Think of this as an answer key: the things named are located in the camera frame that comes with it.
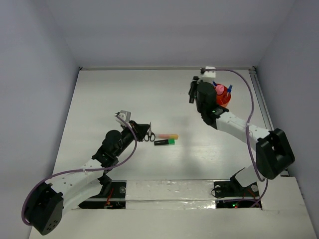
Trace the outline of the purple cap highlighter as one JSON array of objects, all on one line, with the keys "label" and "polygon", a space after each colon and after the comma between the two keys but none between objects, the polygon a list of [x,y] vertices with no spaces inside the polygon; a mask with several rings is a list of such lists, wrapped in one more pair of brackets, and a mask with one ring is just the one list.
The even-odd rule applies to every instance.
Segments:
[{"label": "purple cap highlighter", "polygon": [[190,104],[193,104],[194,103],[194,100],[195,100],[195,91],[196,91],[196,83],[195,82],[192,82],[190,84],[190,90],[188,92],[188,95],[189,95],[189,103]]}]

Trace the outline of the black handled scissors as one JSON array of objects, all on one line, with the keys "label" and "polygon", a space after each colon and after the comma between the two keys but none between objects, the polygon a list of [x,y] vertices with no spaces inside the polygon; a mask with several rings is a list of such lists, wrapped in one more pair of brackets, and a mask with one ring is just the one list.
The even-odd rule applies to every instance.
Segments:
[{"label": "black handled scissors", "polygon": [[148,131],[147,131],[147,133],[146,133],[146,135],[145,135],[145,137],[144,137],[144,140],[146,141],[146,142],[154,142],[155,141],[155,139],[156,139],[156,135],[155,135],[155,133],[152,131],[152,123],[150,122],[150,127],[149,127],[149,129],[148,129]]}]

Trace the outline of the green cap highlighter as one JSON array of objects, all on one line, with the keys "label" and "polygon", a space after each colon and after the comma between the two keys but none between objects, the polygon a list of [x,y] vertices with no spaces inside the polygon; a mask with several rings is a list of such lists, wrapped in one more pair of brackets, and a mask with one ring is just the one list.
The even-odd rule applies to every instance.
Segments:
[{"label": "green cap highlighter", "polygon": [[174,139],[162,139],[154,141],[154,146],[171,145],[175,144]]}]

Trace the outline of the yellow cap translucent highlighter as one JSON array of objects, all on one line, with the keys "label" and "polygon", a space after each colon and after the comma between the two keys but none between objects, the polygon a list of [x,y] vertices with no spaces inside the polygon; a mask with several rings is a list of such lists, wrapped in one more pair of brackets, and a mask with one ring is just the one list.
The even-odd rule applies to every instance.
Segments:
[{"label": "yellow cap translucent highlighter", "polygon": [[155,134],[155,136],[156,136],[156,138],[174,139],[174,140],[177,140],[179,137],[177,134]]}]

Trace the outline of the blue cap glue bottle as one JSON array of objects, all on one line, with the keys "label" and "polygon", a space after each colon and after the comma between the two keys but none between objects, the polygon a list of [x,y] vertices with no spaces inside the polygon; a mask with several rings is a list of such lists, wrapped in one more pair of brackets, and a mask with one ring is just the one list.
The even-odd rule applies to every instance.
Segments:
[{"label": "blue cap glue bottle", "polygon": [[232,87],[233,87],[233,86],[232,86],[232,85],[230,85],[230,86],[229,86],[229,88],[227,89],[227,95],[230,95],[230,94],[231,94]]}]

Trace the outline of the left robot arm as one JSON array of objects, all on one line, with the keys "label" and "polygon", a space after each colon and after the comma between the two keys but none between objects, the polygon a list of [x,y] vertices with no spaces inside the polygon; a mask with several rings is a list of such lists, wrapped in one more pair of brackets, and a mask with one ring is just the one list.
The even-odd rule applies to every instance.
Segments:
[{"label": "left robot arm", "polygon": [[151,127],[133,120],[122,124],[122,131],[107,132],[102,145],[82,167],[53,174],[34,186],[21,210],[26,225],[47,235],[68,211],[86,199],[109,194],[112,180],[108,172],[121,166],[118,157],[132,142],[143,141]]}]

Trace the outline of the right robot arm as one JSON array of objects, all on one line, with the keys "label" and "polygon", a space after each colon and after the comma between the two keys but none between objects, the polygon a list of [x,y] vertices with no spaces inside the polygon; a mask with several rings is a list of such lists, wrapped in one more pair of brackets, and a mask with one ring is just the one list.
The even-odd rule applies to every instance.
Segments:
[{"label": "right robot arm", "polygon": [[195,103],[203,121],[247,144],[252,164],[231,177],[229,189],[234,195],[243,194],[257,181],[273,180],[295,161],[285,132],[268,130],[248,123],[217,103],[217,88],[193,77],[189,102]]}]

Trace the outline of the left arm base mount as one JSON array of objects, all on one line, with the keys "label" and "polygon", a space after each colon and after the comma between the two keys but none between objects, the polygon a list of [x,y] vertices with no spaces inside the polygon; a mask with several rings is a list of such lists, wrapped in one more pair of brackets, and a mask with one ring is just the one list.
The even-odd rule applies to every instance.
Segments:
[{"label": "left arm base mount", "polygon": [[126,180],[109,179],[98,195],[86,199],[78,207],[80,209],[125,209],[126,191]]}]

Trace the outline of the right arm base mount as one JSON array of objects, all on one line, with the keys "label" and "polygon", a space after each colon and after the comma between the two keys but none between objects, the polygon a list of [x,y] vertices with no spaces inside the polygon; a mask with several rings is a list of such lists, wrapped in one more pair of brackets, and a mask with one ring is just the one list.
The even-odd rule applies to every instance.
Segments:
[{"label": "right arm base mount", "polygon": [[215,181],[210,194],[216,199],[218,209],[262,208],[257,183],[242,187],[235,176]]}]

